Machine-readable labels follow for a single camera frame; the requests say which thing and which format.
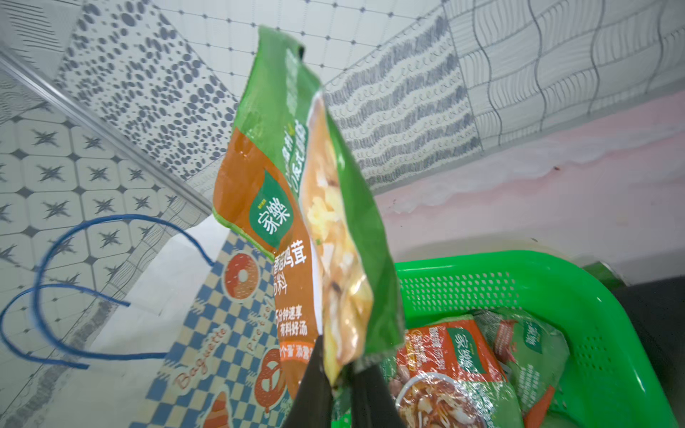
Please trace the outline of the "mushroom soup packet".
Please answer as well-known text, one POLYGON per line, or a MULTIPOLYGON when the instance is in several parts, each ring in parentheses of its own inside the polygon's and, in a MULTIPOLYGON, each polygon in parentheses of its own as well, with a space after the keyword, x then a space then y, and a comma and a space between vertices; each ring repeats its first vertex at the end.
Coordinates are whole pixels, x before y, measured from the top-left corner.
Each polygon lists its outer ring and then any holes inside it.
POLYGON ((272 262, 278 352, 295 395, 323 344, 331 385, 402 343, 401 287, 374 197, 293 37, 260 27, 213 212, 272 262))

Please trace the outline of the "blue checkered paper bag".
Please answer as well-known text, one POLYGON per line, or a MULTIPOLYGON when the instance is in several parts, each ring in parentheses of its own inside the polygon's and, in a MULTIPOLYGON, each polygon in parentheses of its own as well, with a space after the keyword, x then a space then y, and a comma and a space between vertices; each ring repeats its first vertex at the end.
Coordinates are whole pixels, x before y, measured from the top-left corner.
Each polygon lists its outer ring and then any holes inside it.
POLYGON ((278 427, 271 264, 214 218, 1 222, 1 424, 278 427))

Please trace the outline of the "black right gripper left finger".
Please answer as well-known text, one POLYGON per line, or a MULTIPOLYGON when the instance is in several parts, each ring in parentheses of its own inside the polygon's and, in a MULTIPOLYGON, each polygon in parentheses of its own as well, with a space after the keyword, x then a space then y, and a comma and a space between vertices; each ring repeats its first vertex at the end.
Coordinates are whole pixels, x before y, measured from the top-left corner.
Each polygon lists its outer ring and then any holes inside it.
POLYGON ((333 393, 324 370, 323 336, 317 338, 283 428, 330 428, 333 393))

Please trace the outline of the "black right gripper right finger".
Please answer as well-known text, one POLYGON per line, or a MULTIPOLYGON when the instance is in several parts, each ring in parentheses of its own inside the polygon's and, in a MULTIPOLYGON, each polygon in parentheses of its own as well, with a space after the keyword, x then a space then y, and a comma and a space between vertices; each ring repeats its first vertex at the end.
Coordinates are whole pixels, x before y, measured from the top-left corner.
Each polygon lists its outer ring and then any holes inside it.
POLYGON ((405 427, 378 365, 354 366, 350 381, 352 427, 405 427))

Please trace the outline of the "red hot sour soup packet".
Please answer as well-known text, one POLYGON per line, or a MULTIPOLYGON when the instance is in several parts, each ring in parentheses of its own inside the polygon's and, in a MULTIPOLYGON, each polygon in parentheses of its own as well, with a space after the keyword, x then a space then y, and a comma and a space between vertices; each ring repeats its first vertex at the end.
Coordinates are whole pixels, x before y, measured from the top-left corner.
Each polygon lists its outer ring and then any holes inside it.
POLYGON ((408 427, 522 427, 514 387, 471 315, 412 328, 386 376, 408 427))

